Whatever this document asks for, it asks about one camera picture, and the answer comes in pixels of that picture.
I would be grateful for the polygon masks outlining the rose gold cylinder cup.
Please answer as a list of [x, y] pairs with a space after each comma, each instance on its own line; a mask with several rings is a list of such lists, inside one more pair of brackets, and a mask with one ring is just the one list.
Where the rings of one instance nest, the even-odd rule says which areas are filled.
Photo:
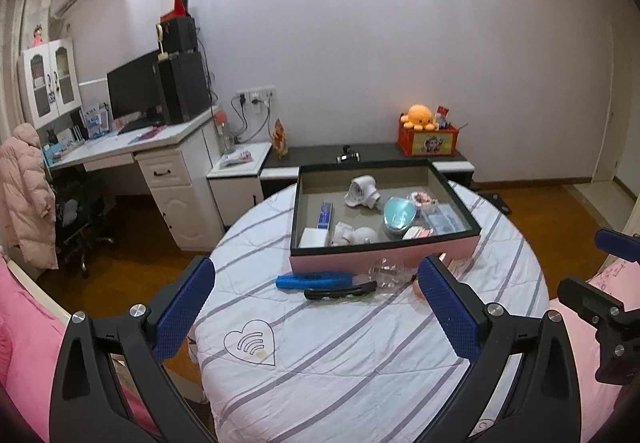
[[446, 253], [429, 255], [421, 260], [413, 281], [414, 292], [421, 300], [464, 301], [472, 297], [473, 288], [459, 281], [450, 265]]

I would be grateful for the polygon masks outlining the clear dental flossers box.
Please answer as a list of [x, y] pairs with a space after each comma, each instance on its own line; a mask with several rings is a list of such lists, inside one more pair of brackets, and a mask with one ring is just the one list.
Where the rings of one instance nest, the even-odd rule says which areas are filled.
[[449, 203], [432, 203], [421, 210], [421, 216], [428, 229], [436, 236], [465, 232], [465, 221]]

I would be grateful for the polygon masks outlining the white pink block toy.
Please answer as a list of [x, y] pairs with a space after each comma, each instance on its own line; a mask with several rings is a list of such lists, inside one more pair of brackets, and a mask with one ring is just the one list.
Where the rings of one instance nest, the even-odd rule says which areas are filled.
[[404, 241], [412, 241], [413, 239], [430, 237], [433, 234], [433, 229], [425, 226], [410, 226], [402, 239]]

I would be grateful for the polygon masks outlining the pink block figure toy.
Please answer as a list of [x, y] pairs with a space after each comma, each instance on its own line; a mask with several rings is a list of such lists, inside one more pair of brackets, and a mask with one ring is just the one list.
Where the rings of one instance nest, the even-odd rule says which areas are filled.
[[433, 197], [428, 192], [412, 192], [407, 199], [411, 201], [418, 209], [434, 206], [439, 204], [437, 198]]

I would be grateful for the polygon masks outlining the teal round clear case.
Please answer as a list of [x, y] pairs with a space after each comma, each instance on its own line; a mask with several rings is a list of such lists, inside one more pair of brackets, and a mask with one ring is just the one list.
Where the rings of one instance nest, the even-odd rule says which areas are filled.
[[383, 208], [383, 229], [390, 237], [402, 237], [408, 232], [419, 214], [413, 201], [390, 197]]

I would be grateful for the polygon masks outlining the white plastic nozzle device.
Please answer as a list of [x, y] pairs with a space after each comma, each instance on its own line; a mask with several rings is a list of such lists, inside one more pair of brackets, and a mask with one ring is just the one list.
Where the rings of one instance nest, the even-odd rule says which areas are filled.
[[344, 201], [349, 208], [375, 209], [380, 207], [381, 194], [376, 188], [375, 178], [372, 175], [360, 175], [353, 178]]

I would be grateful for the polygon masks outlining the white power adapter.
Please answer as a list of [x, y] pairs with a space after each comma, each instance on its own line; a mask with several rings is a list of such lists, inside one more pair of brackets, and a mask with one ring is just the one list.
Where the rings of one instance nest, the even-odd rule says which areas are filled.
[[305, 227], [302, 236], [299, 238], [298, 247], [324, 248], [329, 244], [329, 229], [318, 229], [318, 227]]

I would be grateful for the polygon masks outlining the blue toothpaste box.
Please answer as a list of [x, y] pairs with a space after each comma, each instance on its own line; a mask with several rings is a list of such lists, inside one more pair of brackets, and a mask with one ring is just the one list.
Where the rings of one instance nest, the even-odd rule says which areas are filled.
[[329, 229], [332, 222], [333, 204], [330, 202], [322, 202], [318, 215], [318, 229]]

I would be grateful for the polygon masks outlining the clear glass bottle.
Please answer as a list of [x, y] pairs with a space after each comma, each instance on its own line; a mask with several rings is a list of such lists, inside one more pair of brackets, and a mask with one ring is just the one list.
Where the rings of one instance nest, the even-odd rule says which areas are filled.
[[410, 283], [412, 270], [390, 259], [383, 258], [370, 267], [368, 276], [370, 281], [376, 282], [376, 290], [380, 293], [394, 293]]

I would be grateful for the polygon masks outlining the black floor scale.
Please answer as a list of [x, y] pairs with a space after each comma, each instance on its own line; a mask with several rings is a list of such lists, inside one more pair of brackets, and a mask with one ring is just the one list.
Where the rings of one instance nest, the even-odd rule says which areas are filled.
[[483, 197], [486, 201], [491, 203], [502, 214], [510, 215], [512, 213], [511, 208], [506, 204], [498, 192], [480, 192], [480, 197]]

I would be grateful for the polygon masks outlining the red orange storage box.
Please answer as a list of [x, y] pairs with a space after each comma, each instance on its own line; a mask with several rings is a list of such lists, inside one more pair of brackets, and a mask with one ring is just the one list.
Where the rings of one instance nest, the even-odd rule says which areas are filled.
[[400, 124], [397, 144], [407, 157], [454, 156], [457, 154], [458, 135], [459, 130], [453, 125], [445, 129], [416, 132]]

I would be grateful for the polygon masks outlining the blue comb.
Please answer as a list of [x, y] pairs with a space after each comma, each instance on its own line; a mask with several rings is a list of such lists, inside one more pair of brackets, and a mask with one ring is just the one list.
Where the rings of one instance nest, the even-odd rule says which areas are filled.
[[280, 275], [274, 283], [282, 290], [338, 289], [352, 285], [354, 276], [349, 273], [312, 273]]

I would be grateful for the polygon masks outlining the black computer monitor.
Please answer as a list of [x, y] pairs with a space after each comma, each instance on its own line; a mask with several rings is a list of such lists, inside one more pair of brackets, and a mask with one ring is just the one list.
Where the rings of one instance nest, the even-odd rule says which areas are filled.
[[165, 123], [154, 73], [157, 56], [158, 51], [146, 53], [107, 73], [113, 118], [120, 119], [135, 112], [140, 114], [120, 130], [122, 133]]

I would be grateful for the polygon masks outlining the small orange figurine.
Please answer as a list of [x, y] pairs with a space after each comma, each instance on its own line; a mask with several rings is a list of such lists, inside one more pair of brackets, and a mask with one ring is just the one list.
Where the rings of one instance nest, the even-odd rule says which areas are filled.
[[285, 129], [280, 119], [277, 119], [274, 124], [271, 143], [277, 157], [280, 160], [285, 159], [288, 155], [288, 141], [286, 140]]

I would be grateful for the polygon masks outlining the white wall power strip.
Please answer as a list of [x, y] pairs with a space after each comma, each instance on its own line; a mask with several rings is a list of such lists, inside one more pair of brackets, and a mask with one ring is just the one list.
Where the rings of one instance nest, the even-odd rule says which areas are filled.
[[260, 86], [259, 88], [246, 88], [235, 92], [236, 96], [244, 96], [247, 102], [255, 105], [262, 102], [269, 105], [273, 97], [277, 94], [277, 88], [274, 85]]

